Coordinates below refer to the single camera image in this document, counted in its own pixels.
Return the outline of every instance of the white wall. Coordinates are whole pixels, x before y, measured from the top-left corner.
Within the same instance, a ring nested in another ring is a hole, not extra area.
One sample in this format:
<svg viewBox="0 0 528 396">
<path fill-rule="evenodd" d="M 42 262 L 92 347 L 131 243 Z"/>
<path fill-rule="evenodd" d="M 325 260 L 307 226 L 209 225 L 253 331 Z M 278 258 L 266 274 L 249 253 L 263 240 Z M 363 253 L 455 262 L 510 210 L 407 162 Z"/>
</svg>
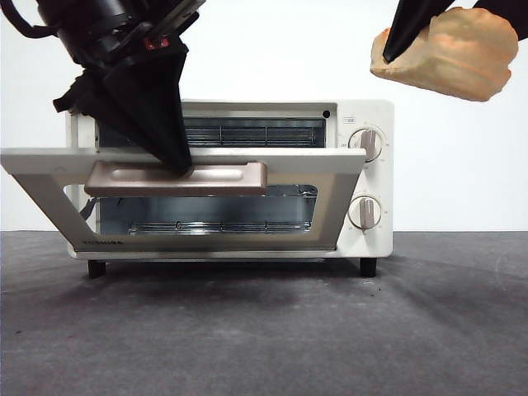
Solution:
<svg viewBox="0 0 528 396">
<path fill-rule="evenodd" d="M 19 0 L 36 21 L 34 0 Z M 470 7 L 471 2 L 456 2 Z M 505 90 L 472 103 L 375 78 L 372 39 L 397 0 L 208 0 L 186 33 L 187 98 L 384 98 L 396 105 L 398 230 L 528 230 L 528 40 Z M 2 24 L 2 145 L 62 146 L 51 101 L 79 69 L 54 39 Z M 50 229 L 2 173 L 2 229 Z"/>
</svg>

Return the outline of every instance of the oven door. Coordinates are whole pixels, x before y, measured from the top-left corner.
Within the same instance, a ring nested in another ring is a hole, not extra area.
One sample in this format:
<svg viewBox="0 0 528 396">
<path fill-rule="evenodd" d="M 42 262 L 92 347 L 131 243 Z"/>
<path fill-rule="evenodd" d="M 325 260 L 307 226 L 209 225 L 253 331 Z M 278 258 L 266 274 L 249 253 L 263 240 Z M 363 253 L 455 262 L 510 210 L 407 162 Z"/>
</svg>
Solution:
<svg viewBox="0 0 528 396">
<path fill-rule="evenodd" d="M 76 253 L 152 258 L 333 250 L 365 164 L 365 150 L 349 148 L 191 153 L 183 177 L 132 149 L 8 149 L 2 165 Z"/>
</svg>

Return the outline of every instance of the black rubber foot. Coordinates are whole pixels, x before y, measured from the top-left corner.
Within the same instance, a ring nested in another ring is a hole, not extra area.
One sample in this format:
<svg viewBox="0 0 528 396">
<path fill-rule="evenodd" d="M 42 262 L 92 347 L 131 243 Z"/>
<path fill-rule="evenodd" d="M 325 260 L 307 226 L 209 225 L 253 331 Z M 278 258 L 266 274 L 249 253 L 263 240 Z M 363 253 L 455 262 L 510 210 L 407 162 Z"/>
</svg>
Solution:
<svg viewBox="0 0 528 396">
<path fill-rule="evenodd" d="M 106 274 L 106 263 L 96 260 L 88 260 L 88 277 L 90 279 L 100 278 Z"/>
<path fill-rule="evenodd" d="M 361 258 L 360 273 L 364 278 L 374 278 L 376 276 L 377 258 Z"/>
</svg>

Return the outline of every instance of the temperature knob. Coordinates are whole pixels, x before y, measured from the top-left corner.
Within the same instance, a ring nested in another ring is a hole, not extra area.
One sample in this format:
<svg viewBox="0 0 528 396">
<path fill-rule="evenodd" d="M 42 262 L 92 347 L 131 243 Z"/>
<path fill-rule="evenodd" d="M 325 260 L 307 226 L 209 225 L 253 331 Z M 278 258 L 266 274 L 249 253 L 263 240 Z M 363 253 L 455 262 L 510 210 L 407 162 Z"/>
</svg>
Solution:
<svg viewBox="0 0 528 396">
<path fill-rule="evenodd" d="M 377 159 L 382 148 L 381 135 L 375 128 L 362 128 L 352 134 L 348 141 L 350 149 L 365 149 L 366 161 L 369 163 Z"/>
<path fill-rule="evenodd" d="M 352 200 L 348 218 L 359 229 L 373 229 L 381 220 L 381 205 L 374 198 L 359 196 Z"/>
</svg>

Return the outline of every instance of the toaster oven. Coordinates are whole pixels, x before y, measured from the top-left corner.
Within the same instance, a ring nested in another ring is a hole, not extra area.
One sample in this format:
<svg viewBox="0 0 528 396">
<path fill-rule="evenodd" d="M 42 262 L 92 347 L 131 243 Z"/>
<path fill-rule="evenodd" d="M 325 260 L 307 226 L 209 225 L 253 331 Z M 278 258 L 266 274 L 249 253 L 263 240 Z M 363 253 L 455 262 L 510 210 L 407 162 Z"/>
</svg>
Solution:
<svg viewBox="0 0 528 396">
<path fill-rule="evenodd" d="M 193 168 L 177 175 L 111 128 L 68 115 L 67 148 L 10 148 L 2 165 L 90 277 L 116 261 L 359 258 L 393 245 L 387 101 L 185 101 Z"/>
</svg>

